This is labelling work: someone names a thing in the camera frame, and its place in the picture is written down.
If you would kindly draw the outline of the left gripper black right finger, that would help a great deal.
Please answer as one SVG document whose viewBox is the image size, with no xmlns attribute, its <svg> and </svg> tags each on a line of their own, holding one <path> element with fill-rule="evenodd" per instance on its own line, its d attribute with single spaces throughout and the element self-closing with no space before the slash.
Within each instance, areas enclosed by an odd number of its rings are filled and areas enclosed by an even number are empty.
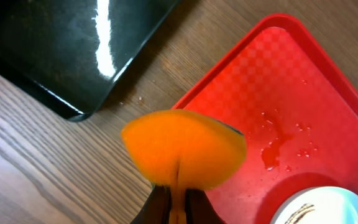
<svg viewBox="0 0 358 224">
<path fill-rule="evenodd" d="M 187 224 L 226 224 L 203 190 L 188 189 L 185 195 Z"/>
</svg>

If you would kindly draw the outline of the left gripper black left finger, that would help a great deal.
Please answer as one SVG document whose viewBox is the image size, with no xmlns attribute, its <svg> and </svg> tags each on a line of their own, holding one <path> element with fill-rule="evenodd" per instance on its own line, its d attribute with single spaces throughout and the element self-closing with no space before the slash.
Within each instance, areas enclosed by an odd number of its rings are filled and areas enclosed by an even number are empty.
<svg viewBox="0 0 358 224">
<path fill-rule="evenodd" d="M 155 186 L 131 224 L 168 224 L 170 207 L 170 189 Z"/>
</svg>

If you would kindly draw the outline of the orange sponge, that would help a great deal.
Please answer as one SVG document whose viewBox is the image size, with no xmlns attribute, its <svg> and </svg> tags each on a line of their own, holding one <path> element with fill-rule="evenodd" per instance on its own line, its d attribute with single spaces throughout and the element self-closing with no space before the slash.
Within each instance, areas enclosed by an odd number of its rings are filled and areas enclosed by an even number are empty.
<svg viewBox="0 0 358 224">
<path fill-rule="evenodd" d="M 139 172 L 171 192 L 170 223 L 186 223 L 185 192 L 213 189 L 246 158 L 244 135 L 189 110 L 162 110 L 127 123 L 121 138 Z"/>
</svg>

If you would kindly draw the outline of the white plate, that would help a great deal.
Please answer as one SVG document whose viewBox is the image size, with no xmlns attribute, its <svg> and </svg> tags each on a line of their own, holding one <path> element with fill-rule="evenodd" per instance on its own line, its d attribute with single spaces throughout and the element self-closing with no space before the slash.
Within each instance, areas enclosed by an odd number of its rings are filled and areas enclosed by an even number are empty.
<svg viewBox="0 0 358 224">
<path fill-rule="evenodd" d="M 271 224 L 358 224 L 358 195 L 333 186 L 311 187 L 286 199 Z"/>
</svg>

